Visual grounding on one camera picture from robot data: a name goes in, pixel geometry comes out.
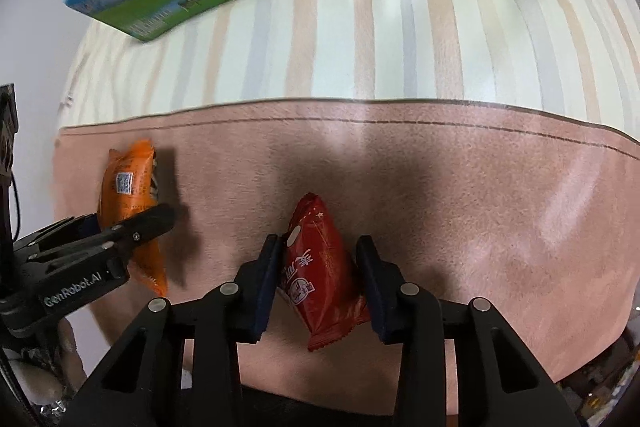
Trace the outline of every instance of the black mount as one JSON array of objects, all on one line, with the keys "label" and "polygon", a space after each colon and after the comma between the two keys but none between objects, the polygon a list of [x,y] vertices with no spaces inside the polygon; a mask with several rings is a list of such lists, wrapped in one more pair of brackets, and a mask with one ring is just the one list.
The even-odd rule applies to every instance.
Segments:
[{"label": "black mount", "polygon": [[[61,427],[242,425],[236,343],[266,329],[283,238],[270,235],[256,261],[202,299],[154,299],[130,324],[70,404]],[[356,245],[372,327],[402,343],[394,424],[445,427],[445,338],[454,339],[460,427],[577,427],[575,416],[522,340],[484,298],[440,301],[380,259],[369,236]],[[185,339],[194,339],[188,423],[176,404]]]}]

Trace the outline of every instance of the orange snack packet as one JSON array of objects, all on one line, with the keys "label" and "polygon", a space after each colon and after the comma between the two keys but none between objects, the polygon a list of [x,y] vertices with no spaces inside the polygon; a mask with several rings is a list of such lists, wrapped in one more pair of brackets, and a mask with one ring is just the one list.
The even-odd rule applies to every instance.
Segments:
[{"label": "orange snack packet", "polygon": [[[102,229],[158,204],[155,167],[156,150],[151,140],[138,140],[126,153],[109,151],[98,202],[98,223]],[[159,296],[166,296],[166,273],[158,240],[137,247],[132,261],[129,264],[132,276]]]}]

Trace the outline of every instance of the white wall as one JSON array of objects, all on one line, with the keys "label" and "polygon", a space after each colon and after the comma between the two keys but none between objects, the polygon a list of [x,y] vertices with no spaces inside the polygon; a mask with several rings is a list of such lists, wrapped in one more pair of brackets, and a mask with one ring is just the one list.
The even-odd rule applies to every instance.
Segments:
[{"label": "white wall", "polygon": [[[67,8],[64,0],[0,0],[0,84],[15,84],[20,123],[14,173],[21,235],[53,220],[50,185],[56,114],[69,65],[88,24],[89,19]],[[70,320],[85,368],[91,371],[107,344],[87,310],[77,311]]]}]

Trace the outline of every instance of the brown seam line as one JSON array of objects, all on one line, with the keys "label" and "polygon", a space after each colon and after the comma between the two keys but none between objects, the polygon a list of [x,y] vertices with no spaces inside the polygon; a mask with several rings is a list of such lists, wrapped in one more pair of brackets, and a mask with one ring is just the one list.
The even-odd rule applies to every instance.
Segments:
[{"label": "brown seam line", "polygon": [[[173,116],[174,114],[184,114],[188,112],[196,112],[196,111],[204,111],[210,109],[212,107],[242,107],[244,105],[267,105],[273,102],[339,102],[339,103],[348,103],[354,105],[395,105],[395,104],[417,104],[417,103],[432,103],[434,105],[459,105],[460,107],[487,107],[490,109],[498,109],[504,110],[508,112],[517,112],[522,114],[533,114],[536,116],[544,116],[545,118],[551,118],[553,120],[558,120],[561,122],[570,123],[572,125],[577,125],[580,127],[587,127],[589,129],[600,129],[602,131],[612,132],[617,134],[618,136],[624,138],[625,140],[629,140],[629,142],[640,146],[640,142],[628,135],[627,133],[616,129],[615,127],[611,127],[609,125],[605,125],[602,123],[593,123],[582,120],[575,120],[575,118],[569,118],[568,116],[563,116],[561,114],[555,114],[552,112],[543,111],[540,109],[531,109],[528,107],[518,107],[517,105],[509,105],[506,103],[497,103],[497,102],[476,102],[474,100],[453,100],[453,99],[442,99],[442,98],[412,98],[412,99],[402,99],[402,100],[358,100],[354,98],[272,98],[269,100],[243,100],[242,102],[230,102],[230,103],[217,103],[212,105],[204,105],[202,107],[190,107],[186,109],[180,109],[177,111],[172,111],[169,115]],[[102,127],[105,125],[113,125],[116,123],[123,122],[134,122],[134,121],[143,121],[149,120],[152,118],[158,118],[159,116],[167,116],[166,114],[158,115],[158,114],[146,114],[143,116],[135,116],[133,118],[127,118],[125,120],[118,120],[115,122],[103,122],[103,123],[85,123],[82,125],[73,125],[68,127],[63,127],[63,129],[80,129],[80,128],[91,128],[95,129],[98,127]],[[142,130],[153,128],[160,129],[162,126],[158,127],[143,127]]]},{"label": "brown seam line", "polygon": [[490,131],[504,131],[504,132],[514,132],[517,134],[527,134],[529,136],[540,136],[542,138],[551,138],[554,140],[560,140],[568,143],[576,143],[579,145],[587,145],[589,147],[599,147],[602,149],[609,149],[615,152],[619,152],[625,156],[629,156],[629,158],[633,158],[634,160],[640,160],[639,157],[633,156],[628,152],[624,152],[621,149],[616,147],[612,147],[610,145],[595,143],[595,142],[585,142],[581,140],[574,140],[572,138],[564,138],[562,136],[556,136],[554,134],[547,134],[543,132],[534,132],[534,131],[525,131],[522,129],[511,129],[509,127],[497,127],[493,125],[481,125],[476,123],[455,123],[455,122],[436,122],[436,121],[412,121],[412,120],[353,120],[351,118],[313,118],[313,117],[305,117],[305,118],[238,118],[233,120],[216,120],[216,121],[208,121],[208,122],[198,122],[198,123],[185,123],[185,124],[176,124],[176,125],[163,125],[162,127],[146,127],[146,128],[138,128],[138,129],[123,129],[119,131],[113,132],[102,132],[102,133],[73,133],[68,134],[67,136],[95,136],[96,134],[121,134],[125,132],[139,132],[144,130],[152,130],[152,129],[176,129],[180,127],[194,127],[199,125],[213,125],[213,124],[224,124],[224,123],[254,123],[254,122],[293,122],[293,121],[329,121],[329,122],[343,122],[343,123],[389,123],[389,124],[420,124],[420,125],[439,125],[439,126],[449,126],[449,127],[465,127],[471,129],[486,129]]}]

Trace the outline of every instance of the red snack packet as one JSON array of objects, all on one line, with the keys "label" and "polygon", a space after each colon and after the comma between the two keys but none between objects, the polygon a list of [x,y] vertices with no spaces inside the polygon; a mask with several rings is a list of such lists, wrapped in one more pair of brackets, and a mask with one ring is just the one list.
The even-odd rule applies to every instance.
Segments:
[{"label": "red snack packet", "polygon": [[367,322],[369,311],[356,267],[318,196],[298,202],[287,232],[280,288],[311,332],[313,351]]}]

